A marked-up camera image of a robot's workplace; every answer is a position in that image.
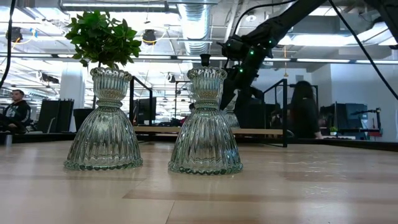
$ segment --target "exposed ductwork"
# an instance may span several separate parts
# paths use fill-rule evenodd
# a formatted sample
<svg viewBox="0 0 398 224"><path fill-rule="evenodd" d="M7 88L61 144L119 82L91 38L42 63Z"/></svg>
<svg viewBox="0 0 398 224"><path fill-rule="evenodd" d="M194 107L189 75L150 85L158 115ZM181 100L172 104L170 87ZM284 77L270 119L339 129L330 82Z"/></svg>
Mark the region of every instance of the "exposed ductwork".
<svg viewBox="0 0 398 224"><path fill-rule="evenodd" d="M84 10L100 10L109 12L161 12L161 13L176 13L178 9L176 6L169 6L167 1L163 4L158 3L109 3L98 1L76 1L76 0L60 0L60 9L63 11L84 11Z"/></svg>
<svg viewBox="0 0 398 224"><path fill-rule="evenodd" d="M279 8L278 11L272 13L271 15L269 15L268 19L276 17L276 16L280 16L282 13L284 13L288 8L290 8L291 6L293 6L294 2L290 2L284 5L281 5L281 7Z"/></svg>
<svg viewBox="0 0 398 224"><path fill-rule="evenodd" d="M209 38L210 6L206 4L179 4L182 35L188 40L206 40ZM209 43L185 42L185 50L189 55L208 53Z"/></svg>
<svg viewBox="0 0 398 224"><path fill-rule="evenodd" d="M179 4L169 6L164 4L106 4L93 1L61 0L60 9L64 11L84 11L99 9L114 12L163 12L176 13L181 16L182 35L184 39L196 40L185 42L185 49L189 55L208 53L209 43L198 42L209 38L210 5L207 4Z"/></svg>

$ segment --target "man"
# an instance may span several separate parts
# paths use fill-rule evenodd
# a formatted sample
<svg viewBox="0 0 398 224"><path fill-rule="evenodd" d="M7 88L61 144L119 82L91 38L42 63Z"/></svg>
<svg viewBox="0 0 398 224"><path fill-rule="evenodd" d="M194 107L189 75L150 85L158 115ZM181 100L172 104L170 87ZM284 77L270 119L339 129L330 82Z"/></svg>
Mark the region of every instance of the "man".
<svg viewBox="0 0 398 224"><path fill-rule="evenodd" d="M30 106L23 100L25 93L22 90L13 90L11 92L11 103L4 115L8 118L2 119L2 124L7 124L11 130L19 133L26 132L25 127L30 124Z"/></svg>

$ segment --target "small potted plant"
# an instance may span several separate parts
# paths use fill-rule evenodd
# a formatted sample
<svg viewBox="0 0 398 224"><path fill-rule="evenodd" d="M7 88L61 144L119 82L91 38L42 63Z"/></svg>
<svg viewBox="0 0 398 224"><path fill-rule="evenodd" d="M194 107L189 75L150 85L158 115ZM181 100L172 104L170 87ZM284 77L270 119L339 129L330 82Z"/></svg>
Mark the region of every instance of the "small potted plant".
<svg viewBox="0 0 398 224"><path fill-rule="evenodd" d="M95 109L85 119L70 148L65 167L77 170L106 170L142 165L137 138L127 116L121 111L132 75L119 70L138 57L141 41L126 20L111 19L108 12L84 12L72 18L66 38L75 45L74 59L84 67L98 63L90 72Z"/></svg>
<svg viewBox="0 0 398 224"><path fill-rule="evenodd" d="M337 128L336 127L331 127L330 128L330 135L331 136L335 136L335 135L337 135Z"/></svg>

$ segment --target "desk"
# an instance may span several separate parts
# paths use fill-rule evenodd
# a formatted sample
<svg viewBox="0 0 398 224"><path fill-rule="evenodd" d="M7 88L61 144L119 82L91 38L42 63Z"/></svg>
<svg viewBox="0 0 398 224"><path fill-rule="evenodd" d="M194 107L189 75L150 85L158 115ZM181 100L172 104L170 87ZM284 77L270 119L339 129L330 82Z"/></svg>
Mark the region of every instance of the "desk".
<svg viewBox="0 0 398 224"><path fill-rule="evenodd" d="M242 173L198 176L167 170L167 142L136 169L65 170L71 143L0 147L1 223L398 223L396 152L241 144Z"/></svg>

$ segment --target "vase base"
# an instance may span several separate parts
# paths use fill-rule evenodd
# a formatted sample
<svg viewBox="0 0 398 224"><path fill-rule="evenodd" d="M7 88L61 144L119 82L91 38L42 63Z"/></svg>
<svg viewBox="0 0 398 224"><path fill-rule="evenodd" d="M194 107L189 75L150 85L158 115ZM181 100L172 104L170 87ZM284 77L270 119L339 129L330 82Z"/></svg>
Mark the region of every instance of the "vase base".
<svg viewBox="0 0 398 224"><path fill-rule="evenodd" d="M236 164L229 168L222 169L192 169L189 167L179 166L178 164L169 163L169 170L181 174L199 174L199 175L225 175L237 174L243 170L242 164Z"/></svg>
<svg viewBox="0 0 398 224"><path fill-rule="evenodd" d="M65 161L63 165L67 169L71 170L114 170L114 169L128 169L142 166L142 159L137 159L134 162L110 166L86 166L83 164L78 164L77 162Z"/></svg>

